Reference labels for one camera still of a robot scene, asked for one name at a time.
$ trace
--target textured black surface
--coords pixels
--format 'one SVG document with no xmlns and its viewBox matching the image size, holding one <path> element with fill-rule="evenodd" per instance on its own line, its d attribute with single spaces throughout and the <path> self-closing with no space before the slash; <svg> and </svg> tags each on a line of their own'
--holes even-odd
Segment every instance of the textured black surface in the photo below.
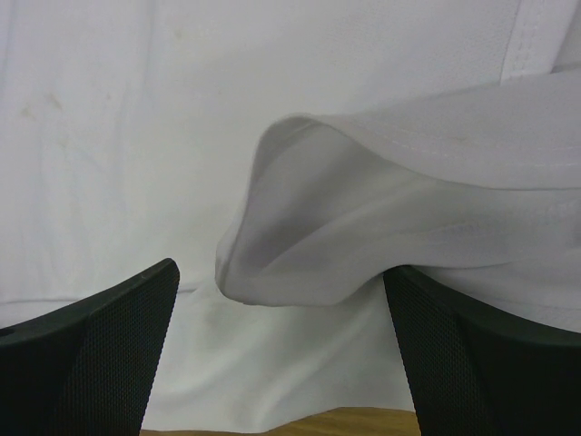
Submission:
<svg viewBox="0 0 581 436">
<path fill-rule="evenodd" d="M 500 311 L 410 267 L 384 281 L 422 435 L 581 434 L 581 334 Z"/>
<path fill-rule="evenodd" d="M 137 436 L 178 281 L 166 260 L 0 331 L 0 435 Z"/>
<path fill-rule="evenodd" d="M 422 435 L 502 434 L 458 319 L 397 272 L 385 284 Z"/>
</svg>

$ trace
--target white cloth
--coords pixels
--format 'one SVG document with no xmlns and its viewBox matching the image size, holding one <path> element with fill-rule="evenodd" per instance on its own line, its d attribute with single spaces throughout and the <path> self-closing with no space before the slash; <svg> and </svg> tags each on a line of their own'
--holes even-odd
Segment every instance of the white cloth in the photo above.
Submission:
<svg viewBox="0 0 581 436">
<path fill-rule="evenodd" d="M 384 293 L 372 278 L 412 254 L 424 255 L 426 267 L 446 266 L 426 270 L 442 282 L 575 330 L 575 316 L 564 321 L 563 311 L 541 309 L 581 306 L 570 274 L 577 191 L 548 190 L 579 187 L 578 79 L 529 77 L 555 66 L 575 5 L 0 2 L 0 326 L 172 257 L 182 284 L 144 428 L 247 432 L 339 406 L 413 407 Z M 499 93 L 501 81 L 520 84 Z M 253 172 L 262 191 L 250 190 L 243 228 L 234 224 L 222 241 L 219 282 L 247 302 L 341 302 L 247 306 L 216 288 L 215 248 L 232 217 L 242 218 L 235 211 L 257 138 L 291 113 L 347 115 L 313 118 L 284 138 L 306 123 L 290 119 L 263 136 Z M 550 154 L 548 143 L 561 150 Z M 264 154 L 268 148 L 278 156 Z M 512 173 L 503 156 L 524 165 Z M 563 165 L 536 166 L 547 164 Z M 519 191 L 530 187 L 543 192 Z M 360 218 L 345 214 L 352 207 Z M 257 219 L 251 225 L 249 215 Z M 476 246 L 466 240 L 473 227 L 429 232 L 466 220 L 511 237 Z M 337 233 L 341 226 L 355 232 Z M 310 237 L 319 228 L 321 239 Z M 396 237 L 398 229 L 424 230 L 424 243 L 440 238 L 449 251 L 434 263 L 420 239 L 415 252 L 402 240 L 398 255 L 378 240 L 380 257 L 368 262 L 370 233 Z M 450 247 L 453 229 L 458 245 Z M 528 260 L 523 251 L 541 243 L 535 254 L 543 257 Z M 358 244 L 366 260 L 339 269 L 340 251 Z M 499 258 L 519 263 L 499 266 Z M 465 268 L 478 265 L 490 269 Z M 531 277 L 535 292 L 507 293 Z M 556 281 L 562 292 L 547 303 L 544 291 Z M 318 284 L 325 292 L 313 291 Z"/>
</svg>

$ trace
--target wooden surface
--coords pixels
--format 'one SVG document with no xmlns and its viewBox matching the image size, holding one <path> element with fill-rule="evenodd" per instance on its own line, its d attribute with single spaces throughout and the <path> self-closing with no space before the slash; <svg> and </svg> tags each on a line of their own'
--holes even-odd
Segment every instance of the wooden surface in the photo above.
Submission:
<svg viewBox="0 0 581 436">
<path fill-rule="evenodd" d="M 142 431 L 141 436 L 232 436 L 207 431 Z M 384 409 L 337 409 L 292 422 L 268 436 L 420 436 L 416 415 Z"/>
</svg>

